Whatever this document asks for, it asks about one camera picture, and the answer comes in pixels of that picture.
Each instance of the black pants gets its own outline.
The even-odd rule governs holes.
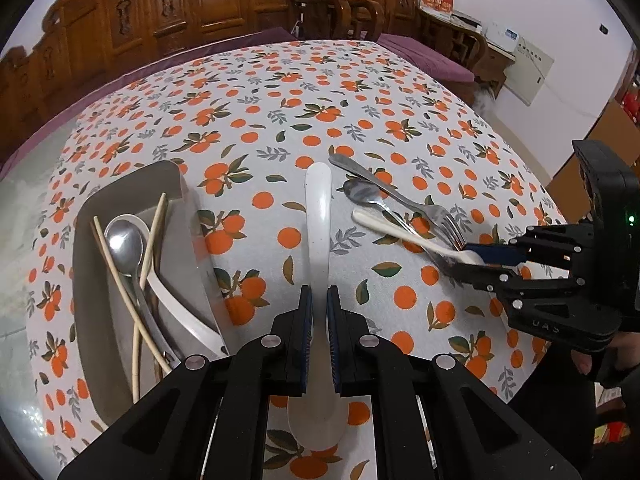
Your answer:
[[[568,349],[551,345],[509,406],[578,471],[584,470],[593,447],[595,393]]]

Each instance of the cardboard box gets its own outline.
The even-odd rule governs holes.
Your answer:
[[[640,131],[615,101],[607,104],[586,138],[601,140],[630,167],[640,157]],[[591,208],[579,168],[578,160],[572,155],[546,186],[549,195],[569,223],[576,223]]]

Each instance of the gray tray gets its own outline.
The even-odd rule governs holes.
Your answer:
[[[80,209],[73,254],[78,350],[94,407],[107,424],[132,405],[133,321],[98,250],[93,218],[98,216],[103,229],[111,219],[127,213],[150,225],[163,192],[169,207],[158,275],[192,314],[220,333],[230,354],[239,349],[202,237],[196,197],[189,192],[178,166],[170,161],[156,162],[109,184]],[[185,356],[197,353],[214,359],[162,304],[158,325]],[[153,357],[144,343],[140,361],[142,396],[156,384]]]

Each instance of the human hand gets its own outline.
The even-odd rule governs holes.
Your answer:
[[[640,333],[618,332],[609,344],[618,351],[616,370],[629,370],[640,364]],[[581,374],[588,375],[593,365],[591,356],[571,350],[571,359]]]

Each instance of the metal fork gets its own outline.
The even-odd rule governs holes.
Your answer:
[[[338,168],[342,168],[343,170],[349,171],[350,173],[374,183],[381,190],[398,200],[398,202],[404,204],[410,210],[420,213],[420,215],[425,217],[425,219],[430,220],[440,229],[454,248],[459,251],[464,248],[466,244],[465,237],[460,231],[456,220],[445,207],[441,205],[425,205],[409,200],[395,188],[382,182],[373,173],[348,156],[341,155],[340,153],[334,153],[329,156],[329,162],[334,166],[338,166]]]

